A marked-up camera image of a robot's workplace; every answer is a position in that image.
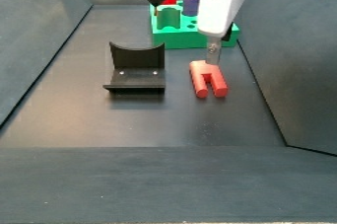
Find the black holder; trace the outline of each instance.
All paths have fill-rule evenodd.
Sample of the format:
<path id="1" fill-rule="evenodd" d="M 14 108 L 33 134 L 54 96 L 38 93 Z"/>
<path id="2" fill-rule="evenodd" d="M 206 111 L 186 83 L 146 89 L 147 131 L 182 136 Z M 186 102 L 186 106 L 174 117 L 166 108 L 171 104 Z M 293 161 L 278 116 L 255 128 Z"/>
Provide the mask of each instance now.
<path id="1" fill-rule="evenodd" d="M 165 44 L 145 49 L 117 46 L 111 42 L 110 53 L 114 65 L 109 90 L 149 89 L 163 90 L 165 81 Z"/>

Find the green block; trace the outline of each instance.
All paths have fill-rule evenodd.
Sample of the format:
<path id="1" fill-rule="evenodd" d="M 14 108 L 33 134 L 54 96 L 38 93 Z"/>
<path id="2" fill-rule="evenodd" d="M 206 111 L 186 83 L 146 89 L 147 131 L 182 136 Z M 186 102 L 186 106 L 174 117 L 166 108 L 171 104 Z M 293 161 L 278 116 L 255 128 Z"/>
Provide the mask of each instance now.
<path id="1" fill-rule="evenodd" d="M 162 5 L 157 9 L 161 11 L 163 8 L 175 8 L 179 12 L 182 1 L 177 1 L 177 5 Z M 150 21 L 153 32 L 153 45 L 165 43 L 165 48 L 193 48 L 206 46 L 206 36 L 197 31 L 197 17 L 189 17 L 179 14 L 179 29 L 174 27 L 163 27 L 163 24 L 158 24 L 157 16 L 154 15 L 155 8 L 150 5 Z M 234 46 L 239 29 L 237 25 L 233 25 L 231 35 L 227 41 L 222 41 L 222 46 Z"/>

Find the red u-shaped block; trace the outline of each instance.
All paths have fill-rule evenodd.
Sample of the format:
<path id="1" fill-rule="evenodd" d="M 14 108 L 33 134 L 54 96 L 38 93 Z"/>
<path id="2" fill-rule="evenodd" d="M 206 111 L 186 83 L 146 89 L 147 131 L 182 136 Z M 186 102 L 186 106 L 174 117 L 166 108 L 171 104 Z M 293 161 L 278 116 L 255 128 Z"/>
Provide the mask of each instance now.
<path id="1" fill-rule="evenodd" d="M 189 63 L 190 76 L 194 86 L 194 93 L 198 98 L 207 95 L 206 84 L 210 83 L 215 97 L 225 97 L 227 86 L 217 65 L 206 64 L 205 61 Z"/>

